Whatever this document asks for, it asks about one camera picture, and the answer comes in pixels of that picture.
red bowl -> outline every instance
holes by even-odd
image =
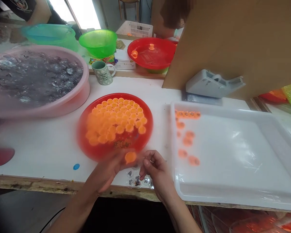
[[[155,50],[149,50],[154,44]],[[162,70],[170,66],[177,46],[169,40],[160,38],[141,38],[134,40],[127,47],[129,57],[141,67],[150,70]],[[138,52],[137,58],[132,56],[132,51]]]
[[[139,134],[138,129],[134,128],[133,132],[124,132],[123,134],[116,134],[116,138],[113,142],[107,142],[106,144],[99,144],[97,146],[91,146],[88,142],[88,139],[85,137],[87,129],[86,129],[86,121],[87,116],[92,112],[92,109],[97,106],[97,104],[101,104],[102,101],[107,101],[108,99],[114,99],[114,98],[124,98],[128,100],[133,100],[137,104],[140,105],[140,107],[143,109],[143,113],[145,117],[147,118],[148,122],[145,125],[146,127],[146,133],[145,134]],[[119,148],[118,142],[123,140],[129,140],[131,144],[129,146],[124,146],[124,148],[134,148],[136,152],[141,151],[145,145],[148,143],[151,134],[153,130],[153,116],[151,113],[150,108],[144,101],[142,101],[140,98],[127,94],[127,93],[113,93],[108,94],[103,97],[100,97],[99,99],[92,102],[82,113],[78,128],[77,128],[77,141],[79,144],[79,147],[83,151],[83,153],[89,157],[90,159],[94,161],[101,160],[104,155],[108,154],[112,150]]]

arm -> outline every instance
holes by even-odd
[[[46,24],[48,23],[52,13],[46,0],[35,0],[35,9],[27,21],[28,25]]]
[[[163,157],[156,150],[148,150],[144,156],[139,174],[140,180],[143,180],[147,173],[150,174],[154,191],[166,207],[175,230],[179,233],[202,233],[190,211],[178,196]]]
[[[132,164],[125,165],[123,162],[128,151],[117,150],[106,156],[105,161],[98,163],[84,186],[68,203],[47,233],[77,233],[82,229],[99,194],[109,188],[119,171],[132,166]]]

cardboard panel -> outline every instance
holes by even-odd
[[[202,69],[242,75],[238,99],[291,84],[291,0],[197,0],[163,88],[182,89]]]

mug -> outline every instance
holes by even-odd
[[[113,67],[114,71],[110,74],[108,66]],[[92,69],[95,72],[96,78],[100,85],[109,85],[113,82],[113,76],[115,75],[115,67],[112,64],[106,64],[103,61],[95,61],[92,64]]]

green bowl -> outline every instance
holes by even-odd
[[[117,35],[110,30],[94,30],[80,36],[79,43],[96,58],[105,58],[115,52]]]

